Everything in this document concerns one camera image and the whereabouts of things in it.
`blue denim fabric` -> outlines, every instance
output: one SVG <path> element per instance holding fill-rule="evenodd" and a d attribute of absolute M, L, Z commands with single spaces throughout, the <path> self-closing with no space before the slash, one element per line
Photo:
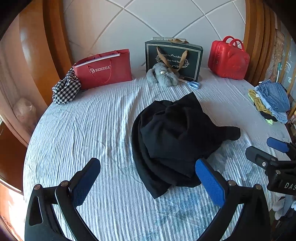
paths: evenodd
<path fill-rule="evenodd" d="M 266 80 L 256 86 L 255 90 L 262 94 L 274 111 L 285 112 L 290 109 L 288 95 L 280 83 L 271 83 L 270 80 Z"/>
<path fill-rule="evenodd" d="M 258 95 L 260 95 L 260 99 L 262 101 L 262 104 L 265 105 L 265 108 L 270 110 L 272 116 L 274 116 L 280 123 L 287 123 L 288 122 L 288 117 L 286 112 L 276 112 L 270 104 L 266 101 L 266 99 L 262 96 L 262 93 L 257 91 L 257 86 L 255 87 L 255 91 Z"/>

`red mini luggage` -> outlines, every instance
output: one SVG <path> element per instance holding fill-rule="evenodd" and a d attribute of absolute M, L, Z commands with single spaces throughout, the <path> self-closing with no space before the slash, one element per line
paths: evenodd
<path fill-rule="evenodd" d="M 231 42 L 226 43 L 229 38 L 232 38 Z M 241 49 L 237 47 L 237 41 L 241 43 Z M 222 78 L 242 80 L 246 75 L 249 62 L 250 56 L 245 52 L 243 43 L 232 36 L 226 36 L 223 41 L 216 40 L 212 43 L 207 65 Z"/>

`suitcase handle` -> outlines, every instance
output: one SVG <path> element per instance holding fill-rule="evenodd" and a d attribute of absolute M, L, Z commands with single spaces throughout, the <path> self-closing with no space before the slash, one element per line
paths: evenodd
<path fill-rule="evenodd" d="M 228 39 L 235 39 L 234 37 L 232 37 L 232 36 L 226 36 L 224 39 L 223 39 L 223 42 L 226 42 Z"/>
<path fill-rule="evenodd" d="M 229 43 L 229 45 L 233 45 L 233 43 L 236 43 L 237 41 L 240 42 L 241 47 L 242 47 L 242 51 L 244 51 L 244 44 L 239 39 L 233 39 L 233 40 L 231 40 L 231 42 Z"/>

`white headboard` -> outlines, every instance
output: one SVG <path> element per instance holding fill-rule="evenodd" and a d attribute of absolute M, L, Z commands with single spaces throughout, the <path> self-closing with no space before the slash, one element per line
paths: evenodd
<path fill-rule="evenodd" d="M 145 64 L 144 42 L 180 37 L 204 48 L 202 66 L 214 40 L 243 40 L 245 0 L 64 0 L 74 61 L 128 48 L 131 67 Z"/>

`blue gripper pad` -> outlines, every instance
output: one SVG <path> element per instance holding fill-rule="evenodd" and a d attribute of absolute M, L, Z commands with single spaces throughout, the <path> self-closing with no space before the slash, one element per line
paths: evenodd
<path fill-rule="evenodd" d="M 273 149 L 276 149 L 282 153 L 287 153 L 289 151 L 289 147 L 287 143 L 282 142 L 278 139 L 269 137 L 266 141 L 267 145 Z"/>
<path fill-rule="evenodd" d="M 195 172 L 213 203 L 222 207 L 225 203 L 225 193 L 228 190 L 226 180 L 219 172 L 214 171 L 206 160 L 198 159 L 196 161 Z"/>
<path fill-rule="evenodd" d="M 72 192 L 71 199 L 74 207 L 83 204 L 100 171 L 100 161 L 92 158 L 81 171 L 72 177 L 69 189 Z"/>

